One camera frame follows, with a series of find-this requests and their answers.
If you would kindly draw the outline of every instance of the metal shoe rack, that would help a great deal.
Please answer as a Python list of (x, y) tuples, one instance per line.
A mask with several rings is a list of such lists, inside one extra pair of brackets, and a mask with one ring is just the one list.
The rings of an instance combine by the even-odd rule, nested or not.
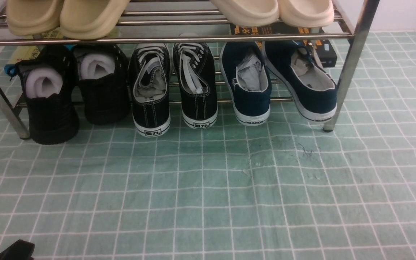
[[(208, 0), (132, 0), (132, 2), (194, 2)], [(273, 40), (319, 40), (319, 39), (348, 39), (350, 48), (342, 68), (340, 79), (338, 81), (338, 109), (333, 119), (324, 125), (325, 132), (331, 132), (335, 128), (338, 115), (345, 101), (348, 88), (353, 78), (360, 55), (368, 36), (368, 31), (372, 25), (378, 4), (380, 0), (364, 0), (359, 20), (355, 28), (351, 25), (346, 14), (341, 10), (338, 2), (335, 4), (335, 22), (340, 26), (342, 33), (318, 33), (318, 28), (311, 30), (311, 34), (274, 34), (274, 35), (251, 35), (251, 36), (190, 36), (190, 37), (164, 37), (164, 38), (104, 38), (94, 41), (79, 41), (73, 39), (42, 39), (35, 36), (35, 39), (10, 39), (0, 40), (0, 46), (44, 46), (48, 44), (98, 44), (98, 43), (184, 43), (184, 42), (244, 42), (244, 41), (273, 41)], [(225, 18), (206, 18), (222, 15), (218, 10), (149, 10), (145, 12), (125, 12), (117, 26), (157, 26), (157, 25), (227, 25), (229, 21)], [(155, 20), (151, 17), (177, 17), (177, 19), (160, 19)], [(136, 17), (148, 17), (145, 20), (133, 20)], [(5, 5), (0, 7), (0, 29), (7, 28), (5, 21)], [(290, 102), (291, 97), (273, 97), (272, 102)], [(221, 99), (219, 102), (231, 102), (228, 99)], [(172, 101), (172, 104), (178, 104), (180, 101)], [(28, 139), (30, 134), (25, 124), (20, 120), (19, 114), (22, 108), (26, 107), (21, 94), (17, 100), (10, 102), (0, 87), (0, 109), (7, 117), (12, 127), (18, 133), (20, 138)]]

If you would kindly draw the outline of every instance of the black box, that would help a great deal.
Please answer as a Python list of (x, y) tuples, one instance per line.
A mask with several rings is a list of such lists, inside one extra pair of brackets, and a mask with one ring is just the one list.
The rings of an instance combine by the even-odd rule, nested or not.
[[(285, 23), (273, 23), (272, 25), (266, 25), (261, 27), (239, 27), (234, 24), (230, 24), (232, 35), (267, 35), (267, 34), (308, 34), (310, 30), (308, 28), (296, 28)], [(329, 40), (317, 40), (316, 51), (319, 56), (322, 66), (324, 68), (333, 68), (337, 64), (337, 53), (333, 49)]]

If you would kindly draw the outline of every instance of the black mesh sneaker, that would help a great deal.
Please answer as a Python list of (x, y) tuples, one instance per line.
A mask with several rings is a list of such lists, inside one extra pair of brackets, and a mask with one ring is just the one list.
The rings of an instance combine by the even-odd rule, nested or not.
[(30, 136), (40, 144), (64, 143), (79, 130), (72, 103), (75, 60), (61, 45), (46, 46), (36, 59), (15, 65), (30, 120)]
[(127, 89), (127, 58), (116, 45), (77, 45), (77, 84), (86, 120), (94, 125), (116, 123), (131, 109)]
[(204, 129), (218, 117), (215, 59), (206, 43), (179, 43), (173, 49), (182, 114), (188, 127)]
[(171, 62), (164, 44), (137, 45), (129, 63), (133, 118), (137, 131), (148, 138), (170, 128)]

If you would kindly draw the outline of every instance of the shoe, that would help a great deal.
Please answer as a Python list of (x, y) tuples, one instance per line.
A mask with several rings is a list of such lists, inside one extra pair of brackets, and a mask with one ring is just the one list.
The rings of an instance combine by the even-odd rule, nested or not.
[(127, 89), (127, 58), (116, 44), (77, 45), (77, 85), (84, 100), (84, 115), (93, 125), (125, 118), (131, 110)]
[(15, 64), (28, 107), (30, 136), (36, 143), (64, 143), (78, 133), (72, 103), (75, 70), (73, 55), (62, 45), (46, 46), (36, 59)]
[(178, 43), (173, 67), (179, 80), (182, 114), (186, 125), (204, 129), (218, 118), (215, 59), (206, 43)]
[(129, 62), (133, 119), (140, 135), (153, 138), (170, 128), (171, 61), (164, 44), (136, 46)]
[(280, 18), (294, 27), (324, 27), (333, 23), (332, 0), (278, 0)]
[(7, 26), (13, 35), (51, 31), (60, 24), (63, 0), (7, 0)]
[(219, 61), (237, 120), (248, 126), (265, 123), (270, 114), (272, 84), (258, 45), (226, 43)]
[(264, 26), (279, 19), (277, 0), (211, 0), (224, 16), (241, 27)]
[(314, 62), (311, 50), (293, 41), (264, 42), (269, 71), (289, 89), (303, 117), (325, 122), (337, 110), (337, 85)]
[(129, 0), (65, 0), (60, 17), (62, 33), (79, 40), (107, 36), (128, 4)]

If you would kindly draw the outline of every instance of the slide sandal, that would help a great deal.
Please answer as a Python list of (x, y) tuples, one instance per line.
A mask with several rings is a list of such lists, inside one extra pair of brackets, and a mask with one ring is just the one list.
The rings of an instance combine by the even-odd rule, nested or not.
[(115, 28), (128, 4), (129, 0), (65, 0), (61, 31), (73, 39), (102, 38)]
[(270, 25), (279, 19), (277, 0), (211, 0), (235, 25), (255, 27)]
[(333, 23), (332, 0), (278, 0), (280, 18), (295, 27), (324, 27)]
[(7, 0), (9, 31), (27, 36), (51, 31), (60, 24), (63, 0)]

